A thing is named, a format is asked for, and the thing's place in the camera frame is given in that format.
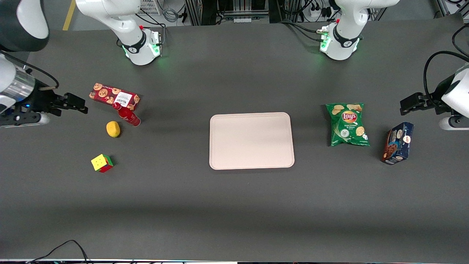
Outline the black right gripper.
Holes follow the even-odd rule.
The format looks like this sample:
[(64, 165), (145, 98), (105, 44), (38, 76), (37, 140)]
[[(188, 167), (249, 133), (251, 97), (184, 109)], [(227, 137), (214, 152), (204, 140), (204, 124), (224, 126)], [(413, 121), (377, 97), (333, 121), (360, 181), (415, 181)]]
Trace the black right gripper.
[(24, 113), (49, 113), (60, 117), (62, 110), (76, 110), (88, 114), (84, 99), (69, 92), (60, 96), (53, 90), (34, 90), (26, 99), (17, 102), (14, 107), (14, 118)]

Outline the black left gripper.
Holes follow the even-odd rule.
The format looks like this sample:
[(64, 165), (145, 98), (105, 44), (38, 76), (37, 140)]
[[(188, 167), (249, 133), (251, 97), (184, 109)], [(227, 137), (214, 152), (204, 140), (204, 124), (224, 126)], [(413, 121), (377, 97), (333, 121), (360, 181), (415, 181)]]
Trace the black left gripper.
[(400, 115), (404, 116), (417, 110), (434, 109), (437, 115), (443, 113), (454, 114), (454, 110), (444, 103), (442, 97), (449, 90), (453, 77), (441, 81), (434, 92), (429, 92), (427, 79), (424, 78), (424, 93), (416, 92), (400, 101)]

